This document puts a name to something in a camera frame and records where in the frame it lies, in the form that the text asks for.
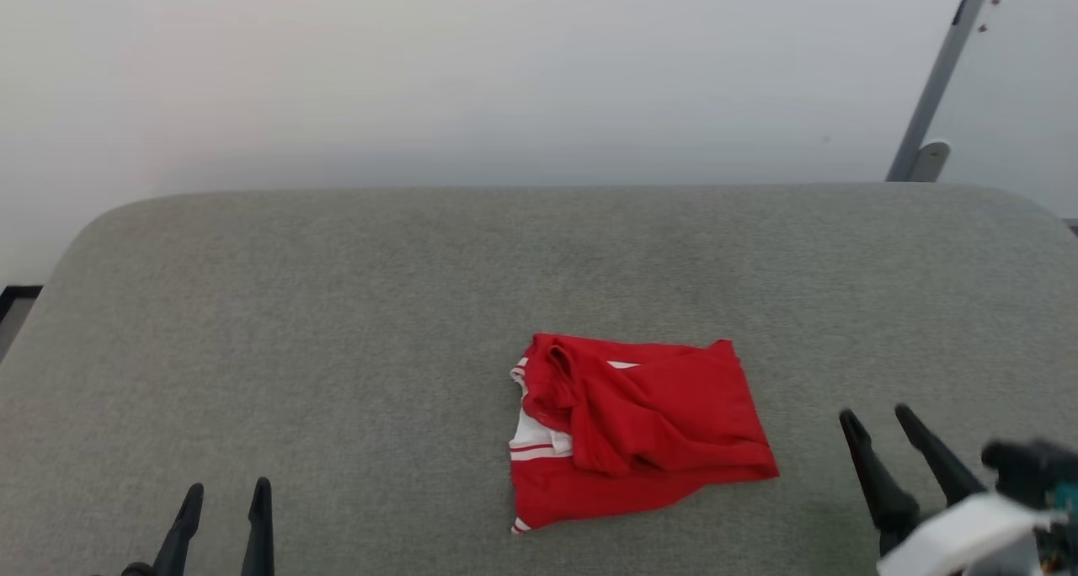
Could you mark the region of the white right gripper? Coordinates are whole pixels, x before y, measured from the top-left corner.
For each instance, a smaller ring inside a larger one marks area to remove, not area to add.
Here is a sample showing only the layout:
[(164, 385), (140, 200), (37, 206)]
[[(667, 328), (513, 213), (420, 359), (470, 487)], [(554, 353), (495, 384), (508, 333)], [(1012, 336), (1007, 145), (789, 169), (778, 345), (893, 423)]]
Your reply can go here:
[[(1067, 525), (1058, 509), (1032, 509), (987, 488), (906, 403), (894, 407), (906, 439), (926, 461), (946, 508), (877, 561), (877, 575), (1044, 575), (1035, 531)], [(840, 426), (875, 526), (913, 526), (920, 504), (892, 477), (873, 438), (844, 408)]]

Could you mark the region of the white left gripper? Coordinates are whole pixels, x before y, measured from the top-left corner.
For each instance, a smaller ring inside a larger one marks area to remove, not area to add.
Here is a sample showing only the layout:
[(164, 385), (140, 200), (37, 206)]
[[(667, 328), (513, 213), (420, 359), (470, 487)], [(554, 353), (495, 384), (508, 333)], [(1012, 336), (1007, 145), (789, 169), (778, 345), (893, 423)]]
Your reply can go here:
[[(152, 565), (132, 563), (120, 576), (184, 575), (189, 544), (199, 530), (204, 486), (189, 486), (172, 526), (158, 548)], [(272, 484), (267, 477), (258, 477), (253, 499), (248, 510), (249, 534), (243, 557), (243, 576), (273, 576), (275, 573), (274, 527), (272, 518)]]

